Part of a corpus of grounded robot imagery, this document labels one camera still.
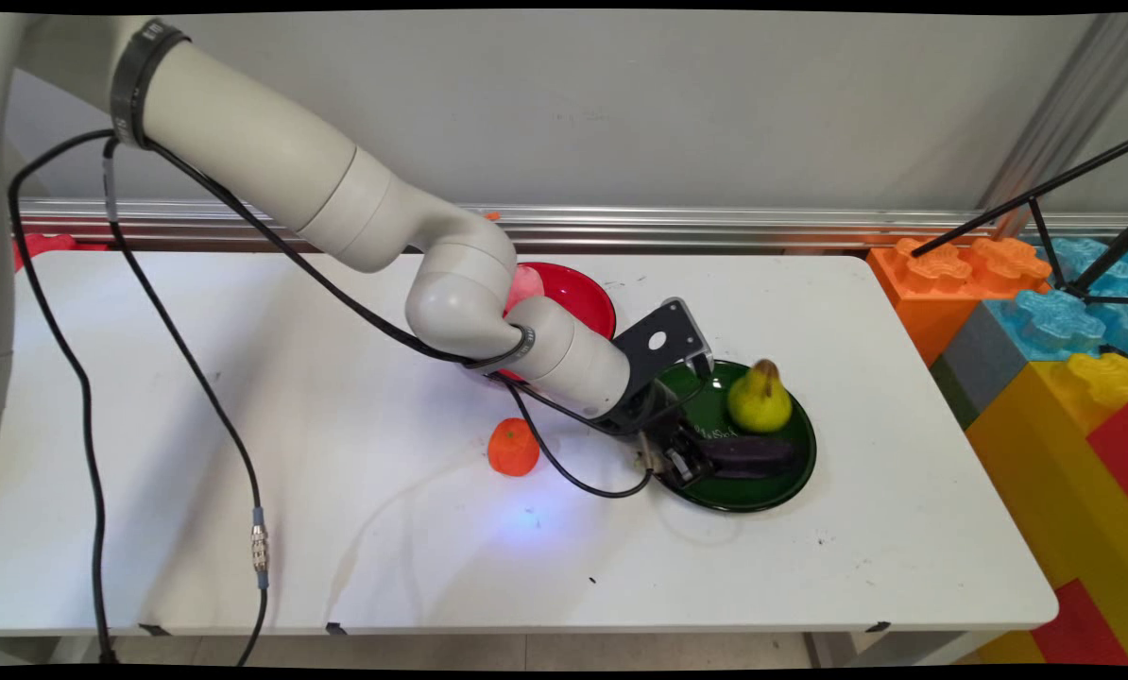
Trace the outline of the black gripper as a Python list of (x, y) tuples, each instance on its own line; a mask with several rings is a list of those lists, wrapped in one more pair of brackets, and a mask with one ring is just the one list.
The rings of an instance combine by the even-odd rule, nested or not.
[(715, 465), (704, 447), (719, 443), (719, 438), (711, 438), (690, 422), (685, 410), (704, 387), (705, 382), (698, 382), (690, 391), (677, 395), (656, 380), (590, 423), (606, 434), (637, 444), (646, 468), (664, 475), (664, 482), (673, 485), (706, 482), (715, 473)]

